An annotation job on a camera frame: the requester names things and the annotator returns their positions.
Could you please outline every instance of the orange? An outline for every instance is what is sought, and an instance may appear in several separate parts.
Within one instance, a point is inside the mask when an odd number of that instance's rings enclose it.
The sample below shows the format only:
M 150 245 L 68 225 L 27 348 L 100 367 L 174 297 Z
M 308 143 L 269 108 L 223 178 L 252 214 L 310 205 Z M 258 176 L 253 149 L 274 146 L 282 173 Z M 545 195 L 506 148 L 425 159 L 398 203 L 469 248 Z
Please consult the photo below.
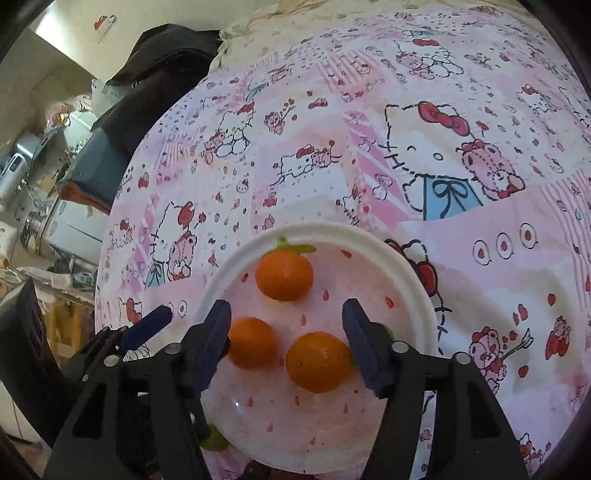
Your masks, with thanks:
M 312 393 L 325 393 L 343 383 L 353 367 L 349 347 L 326 332 L 298 338 L 287 351 L 285 367 L 291 381 Z
M 279 344 L 273 329 L 256 317 L 237 320 L 230 328 L 230 361 L 240 368 L 263 368 L 277 363 Z
M 314 271 L 306 257 L 275 250 L 261 258 L 255 280 L 264 296 L 279 301 L 302 298 L 314 283 Z

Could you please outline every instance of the pink bedsheet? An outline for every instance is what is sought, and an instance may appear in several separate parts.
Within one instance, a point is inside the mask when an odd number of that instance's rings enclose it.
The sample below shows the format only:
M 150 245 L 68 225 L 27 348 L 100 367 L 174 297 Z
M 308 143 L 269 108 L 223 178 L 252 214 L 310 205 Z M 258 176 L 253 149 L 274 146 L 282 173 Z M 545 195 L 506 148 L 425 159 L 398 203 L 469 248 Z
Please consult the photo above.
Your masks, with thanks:
M 408 258 L 440 353 L 470 353 L 534 472 L 589 385 L 589 108 L 563 54 L 490 7 L 344 20 L 215 73 L 126 172 L 96 326 L 169 304 L 173 324 L 148 345 L 158 349 L 182 337 L 208 280 L 258 232 L 358 225 Z M 428 461 L 431 398 L 413 478 Z M 231 448 L 207 461 L 220 479 L 248 459 Z

